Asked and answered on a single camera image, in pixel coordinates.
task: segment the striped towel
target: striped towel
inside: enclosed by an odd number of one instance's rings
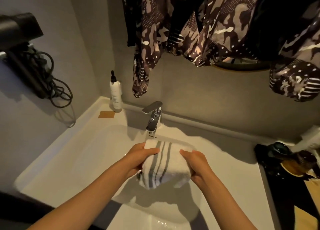
[[[190,180],[191,170],[186,160],[180,155],[180,149],[192,151],[190,147],[178,143],[147,140],[145,148],[160,149],[156,155],[146,159],[142,165],[142,171],[138,175],[139,184],[146,189],[155,189],[161,183],[176,178],[178,183],[174,188],[180,188]]]

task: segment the power cord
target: power cord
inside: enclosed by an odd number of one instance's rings
[[[50,99],[52,105],[54,107],[58,107],[58,108],[64,108],[64,107],[68,107],[73,99],[73,94],[72,91],[70,89],[70,87],[63,81],[54,78],[54,76],[52,75],[52,72],[54,70],[54,60],[51,57],[50,54],[46,53],[46,52],[42,52],[42,51],[38,51],[35,48],[31,48],[31,50],[33,52],[30,51],[25,51],[24,54],[26,56],[26,58],[28,59],[29,63],[32,63],[35,68],[38,70],[38,74],[40,75],[42,81],[45,83],[47,90],[48,90],[48,99]],[[47,68],[47,60],[45,58],[42,57],[42,55],[47,56],[50,61],[51,61],[51,67]],[[65,92],[65,88],[62,86],[57,86],[56,82],[60,82],[63,85],[66,86],[68,93]],[[65,101],[68,101],[68,103],[64,106],[59,106],[56,103],[54,103],[53,99],[54,98],[61,98]]]

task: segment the camouflage pattern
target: camouflage pattern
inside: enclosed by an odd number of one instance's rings
[[[147,91],[150,71],[163,52],[182,55],[196,66],[226,57],[257,58],[246,36],[258,0],[137,0],[133,93]],[[125,10],[130,10],[124,0]],[[299,101],[320,90],[319,2],[301,17],[270,71],[273,91]]]

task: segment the sink basin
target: sink basin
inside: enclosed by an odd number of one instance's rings
[[[15,181],[17,190],[57,207],[80,192],[136,143],[150,139],[145,128],[149,115],[125,105],[114,119],[98,119],[110,110],[100,98],[47,148]],[[199,129],[174,118],[166,120],[152,136],[201,151],[239,206],[260,230],[274,229],[270,208],[251,141]],[[169,181],[146,190],[134,176],[128,179],[96,219],[108,230],[208,230],[219,229],[197,186],[190,181],[179,189]]]

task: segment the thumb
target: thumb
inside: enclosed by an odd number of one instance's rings
[[[150,148],[150,149],[145,149],[146,156],[151,156],[159,153],[160,149],[159,148]]]
[[[180,150],[180,154],[181,156],[183,156],[187,161],[189,161],[190,156],[191,156],[191,152],[188,151],[184,151],[184,150]]]

